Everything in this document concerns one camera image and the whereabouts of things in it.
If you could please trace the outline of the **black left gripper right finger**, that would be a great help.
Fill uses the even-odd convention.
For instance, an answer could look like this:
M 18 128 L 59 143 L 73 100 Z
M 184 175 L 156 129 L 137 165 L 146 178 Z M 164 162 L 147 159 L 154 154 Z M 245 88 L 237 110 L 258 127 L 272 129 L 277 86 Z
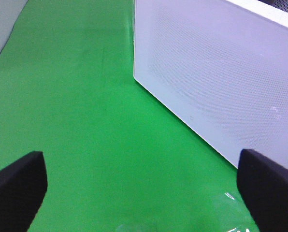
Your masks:
M 288 232 L 288 169 L 255 150 L 243 149 L 237 188 L 261 232 Z

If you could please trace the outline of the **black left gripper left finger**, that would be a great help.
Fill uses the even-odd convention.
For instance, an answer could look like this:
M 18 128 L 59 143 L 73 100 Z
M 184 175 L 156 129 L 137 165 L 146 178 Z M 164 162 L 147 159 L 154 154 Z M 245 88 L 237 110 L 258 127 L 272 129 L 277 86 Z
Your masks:
M 0 170 L 0 232 L 26 232 L 47 192 L 42 151 L 32 151 Z

